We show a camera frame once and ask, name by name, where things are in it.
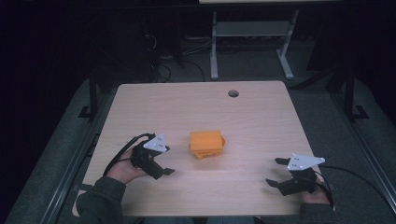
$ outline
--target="gray floor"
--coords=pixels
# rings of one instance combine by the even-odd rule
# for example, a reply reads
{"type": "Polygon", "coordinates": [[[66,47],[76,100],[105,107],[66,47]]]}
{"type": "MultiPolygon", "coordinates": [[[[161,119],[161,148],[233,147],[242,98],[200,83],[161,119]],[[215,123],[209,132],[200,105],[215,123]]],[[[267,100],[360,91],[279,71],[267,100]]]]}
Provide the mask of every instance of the gray floor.
{"type": "MultiPolygon", "coordinates": [[[[243,51],[219,54],[218,81],[282,80],[287,86],[292,86],[315,74],[315,72],[305,71],[314,43],[292,42],[287,57],[295,79],[285,79],[275,52],[279,43],[279,41],[262,41],[260,45],[237,48],[244,49],[243,51]]],[[[183,59],[197,63],[205,73],[205,80],[211,81],[208,50],[186,55],[183,59]]],[[[185,63],[184,68],[181,68],[173,60],[165,60],[164,65],[172,71],[169,81],[198,82],[203,80],[200,70],[191,63],[185,63]]],[[[163,77],[168,76],[168,70],[164,67],[160,68],[160,72],[163,77]]],[[[393,166],[393,160],[396,158],[396,130],[394,125],[375,103],[370,91],[359,81],[355,89],[355,102],[364,107],[370,119],[357,120],[354,124],[349,122],[339,104],[343,93],[335,95],[327,93],[324,87],[327,80],[324,78],[302,91],[290,91],[291,100],[314,154],[326,158],[328,165],[347,168],[376,184],[376,179],[362,150],[362,144],[352,132],[358,130],[364,137],[366,145],[374,152],[389,181],[395,185],[396,168],[393,166]]],[[[93,122],[88,122],[88,119],[78,118],[80,109],[89,104],[88,82],[81,85],[14,206],[7,223],[46,223],[55,220],[57,223],[75,223],[77,221],[77,218],[71,214],[71,209],[90,157],[80,158],[83,163],[78,169],[70,190],[63,188],[60,180],[67,174],[72,160],[76,158],[76,153],[78,153],[76,150],[79,148],[84,148],[84,151],[88,150],[94,136],[101,132],[115,92],[116,90],[112,94],[99,93],[100,113],[93,122]],[[53,210],[48,210],[47,207],[51,200],[59,199],[52,195],[63,192],[68,192],[68,194],[59,211],[59,216],[58,210],[52,214],[53,210]]],[[[337,188],[334,192],[334,200],[336,214],[341,223],[395,223],[386,203],[366,183],[345,172],[324,168],[321,171],[337,188]]],[[[263,217],[262,219],[267,224],[275,224],[295,223],[296,218],[263,217]]],[[[131,220],[129,217],[125,218],[125,222],[131,220]]]]}

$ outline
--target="metal frame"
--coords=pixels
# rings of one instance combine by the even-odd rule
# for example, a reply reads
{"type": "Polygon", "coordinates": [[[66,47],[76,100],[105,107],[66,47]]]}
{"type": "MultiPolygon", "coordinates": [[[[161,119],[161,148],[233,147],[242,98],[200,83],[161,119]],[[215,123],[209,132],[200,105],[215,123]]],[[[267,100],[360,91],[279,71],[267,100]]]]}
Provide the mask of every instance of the metal frame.
{"type": "Polygon", "coordinates": [[[289,21],[217,21],[217,11],[213,12],[212,21],[212,50],[210,52],[210,77],[219,79],[218,59],[216,54],[217,36],[285,36],[285,43],[276,50],[277,57],[287,79],[293,79],[293,73],[286,59],[291,36],[299,10],[294,10],[289,21]]]}
{"type": "MultiPolygon", "coordinates": [[[[336,105],[339,105],[336,107],[339,110],[339,113],[343,114],[344,110],[342,109],[343,108],[342,100],[336,94],[332,94],[331,97],[334,103],[336,105]]],[[[373,172],[373,177],[375,178],[378,186],[383,192],[384,197],[388,201],[392,213],[396,215],[396,188],[393,187],[384,169],[382,168],[379,161],[375,157],[373,150],[364,139],[360,129],[356,126],[355,122],[351,122],[349,116],[342,116],[342,118],[344,120],[344,123],[348,127],[349,131],[355,137],[366,160],[369,162],[370,170],[373,172]]]]}
{"type": "Polygon", "coordinates": [[[95,118],[98,107],[97,92],[96,92],[96,78],[94,72],[90,74],[90,106],[84,106],[79,113],[79,118],[89,118],[90,122],[95,118]]]}
{"type": "MultiPolygon", "coordinates": [[[[111,104],[109,97],[104,97],[101,105],[111,104]]],[[[78,172],[79,165],[85,160],[87,148],[91,148],[92,139],[97,138],[97,131],[101,130],[106,120],[107,112],[104,109],[99,109],[92,121],[87,123],[84,134],[78,142],[78,146],[73,153],[73,156],[67,165],[64,175],[56,186],[54,193],[50,195],[50,203],[40,220],[40,224],[56,223],[57,217],[62,209],[62,205],[66,200],[67,194],[72,188],[73,181],[78,172]]]]}

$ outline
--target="orange sponge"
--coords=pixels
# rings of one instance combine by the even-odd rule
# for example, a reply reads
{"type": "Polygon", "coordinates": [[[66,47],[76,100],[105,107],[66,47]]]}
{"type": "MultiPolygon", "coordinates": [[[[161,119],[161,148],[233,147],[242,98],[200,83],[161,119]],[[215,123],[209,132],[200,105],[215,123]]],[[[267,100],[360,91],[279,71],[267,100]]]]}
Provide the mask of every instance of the orange sponge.
{"type": "Polygon", "coordinates": [[[190,133],[190,151],[198,159],[219,155],[224,145],[225,140],[221,136],[221,131],[190,133]]]}

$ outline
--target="table top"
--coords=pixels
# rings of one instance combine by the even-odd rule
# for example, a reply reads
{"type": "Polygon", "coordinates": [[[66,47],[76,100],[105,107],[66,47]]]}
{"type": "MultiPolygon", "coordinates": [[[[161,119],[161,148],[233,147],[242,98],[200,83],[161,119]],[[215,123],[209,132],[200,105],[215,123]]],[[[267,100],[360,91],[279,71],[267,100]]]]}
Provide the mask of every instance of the table top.
{"type": "Polygon", "coordinates": [[[93,185],[134,136],[165,133],[171,150],[156,157],[176,171],[127,185],[125,216],[265,216],[298,214],[300,195],[282,196],[265,178],[290,179],[274,159],[312,155],[280,81],[121,85],[83,180],[93,185]],[[228,92],[238,91],[237,97],[228,92]],[[223,152],[197,160],[190,132],[220,130],[223,152]]]}

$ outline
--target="sleeve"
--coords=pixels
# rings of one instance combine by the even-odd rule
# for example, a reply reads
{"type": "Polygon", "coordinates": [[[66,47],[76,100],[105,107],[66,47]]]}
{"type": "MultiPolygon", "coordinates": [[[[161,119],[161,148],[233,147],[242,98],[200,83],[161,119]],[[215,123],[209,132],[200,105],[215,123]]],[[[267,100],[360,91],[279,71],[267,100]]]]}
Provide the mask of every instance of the sleeve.
{"type": "Polygon", "coordinates": [[[325,203],[302,203],[299,224],[339,223],[332,208],[325,203]]]}
{"type": "Polygon", "coordinates": [[[77,199],[78,223],[122,223],[121,201],[125,184],[101,177],[95,185],[77,199]]]}

